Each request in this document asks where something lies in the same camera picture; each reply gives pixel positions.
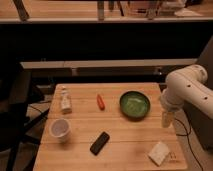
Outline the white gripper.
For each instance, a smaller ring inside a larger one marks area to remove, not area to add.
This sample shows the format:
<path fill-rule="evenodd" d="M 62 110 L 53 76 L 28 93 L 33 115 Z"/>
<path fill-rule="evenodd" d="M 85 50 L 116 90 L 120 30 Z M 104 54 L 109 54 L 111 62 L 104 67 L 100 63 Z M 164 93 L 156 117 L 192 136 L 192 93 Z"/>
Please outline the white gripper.
<path fill-rule="evenodd" d="M 169 115 L 167 112 L 162 113 L 162 127 L 167 128 L 175 119 L 175 114 L 173 112 L 180 110 L 183 107 L 184 101 L 169 89 L 163 90 L 159 97 L 159 101 L 163 109 L 170 112 Z"/>

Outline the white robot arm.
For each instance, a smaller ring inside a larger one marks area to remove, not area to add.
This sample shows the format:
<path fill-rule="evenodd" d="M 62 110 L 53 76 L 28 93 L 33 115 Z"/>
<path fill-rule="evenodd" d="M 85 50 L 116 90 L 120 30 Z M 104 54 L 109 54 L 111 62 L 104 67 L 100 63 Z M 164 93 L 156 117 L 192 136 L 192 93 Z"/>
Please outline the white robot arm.
<path fill-rule="evenodd" d="M 201 65 L 190 65 L 172 71 L 166 76 L 166 88 L 159 101 L 163 107 L 162 126 L 170 126 L 174 113 L 187 101 L 213 119 L 213 90 L 207 88 L 208 73 Z"/>

